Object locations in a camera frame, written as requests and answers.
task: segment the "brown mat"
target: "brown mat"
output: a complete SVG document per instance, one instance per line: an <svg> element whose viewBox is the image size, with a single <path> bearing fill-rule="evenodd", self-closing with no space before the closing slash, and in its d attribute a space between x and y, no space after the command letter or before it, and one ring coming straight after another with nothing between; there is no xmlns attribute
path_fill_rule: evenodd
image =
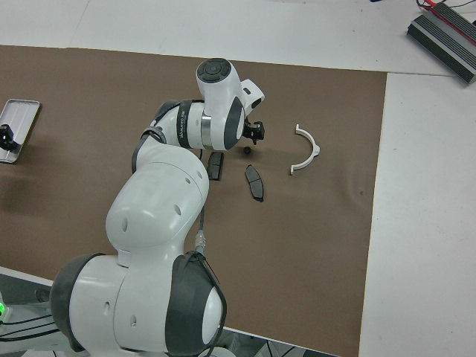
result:
<svg viewBox="0 0 476 357"><path fill-rule="evenodd" d="M0 266L53 279L74 256L115 252L104 222L139 135L165 100L200 98L201 60L7 46L0 58L0 103L42 103L19 161L0 166ZM210 186L207 253L226 325L357 356L385 74L235 66L266 94L250 117L266 139L249 156L247 139L225 153ZM290 176L310 154L296 123L321 155ZM251 198L249 164L265 183L263 203Z"/></svg>

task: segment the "white tabletop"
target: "white tabletop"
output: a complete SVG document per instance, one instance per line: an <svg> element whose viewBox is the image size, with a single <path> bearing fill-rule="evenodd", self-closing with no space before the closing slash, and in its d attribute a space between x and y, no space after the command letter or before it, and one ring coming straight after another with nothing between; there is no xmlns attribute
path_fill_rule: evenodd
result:
<svg viewBox="0 0 476 357"><path fill-rule="evenodd" d="M476 3L458 11L476 19ZM360 356L473 356L476 86L407 38L419 14L414 0L2 0L0 44L390 72Z"/></svg>

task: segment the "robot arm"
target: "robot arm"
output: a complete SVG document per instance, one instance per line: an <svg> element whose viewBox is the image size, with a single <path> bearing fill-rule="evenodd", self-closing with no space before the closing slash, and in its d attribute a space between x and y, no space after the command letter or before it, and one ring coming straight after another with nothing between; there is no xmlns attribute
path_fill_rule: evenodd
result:
<svg viewBox="0 0 476 357"><path fill-rule="evenodd" d="M196 79L204 100L165 103L134 152L133 174L106 218L118 255L78 257L54 281L53 317L76 351L198 355L223 328L226 302L213 272L200 253L184 254L208 194L206 169L187 148L263 138L261 122L247 116L264 95L225 59L203 62Z"/></svg>

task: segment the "gray electronic device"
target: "gray electronic device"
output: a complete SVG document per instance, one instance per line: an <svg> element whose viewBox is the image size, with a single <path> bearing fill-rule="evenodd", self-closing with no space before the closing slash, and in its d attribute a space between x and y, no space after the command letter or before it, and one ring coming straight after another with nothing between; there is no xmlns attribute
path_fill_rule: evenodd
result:
<svg viewBox="0 0 476 357"><path fill-rule="evenodd" d="M476 26L440 2L417 17L408 35L445 63L462 80L476 80Z"/></svg>

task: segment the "white plastic handle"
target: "white plastic handle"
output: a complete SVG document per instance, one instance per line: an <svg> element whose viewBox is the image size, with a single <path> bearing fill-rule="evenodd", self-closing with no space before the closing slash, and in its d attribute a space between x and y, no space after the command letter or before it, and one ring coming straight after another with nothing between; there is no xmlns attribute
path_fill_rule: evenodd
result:
<svg viewBox="0 0 476 357"><path fill-rule="evenodd" d="M309 163L312 161L312 159L315 156L319 155L319 153L321 152L321 148L315 143L314 138L312 137L312 135L310 135L306 130L302 130L299 127L299 124L296 124L296 134L297 135L302 135L303 137L307 138L307 140L309 140L311 142L312 152L311 152L311 155L304 162L302 162L300 164L296 164L296 165L291 165L291 175L293 174L293 172L295 170L302 169L303 167L306 167L307 165L309 165Z"/></svg>

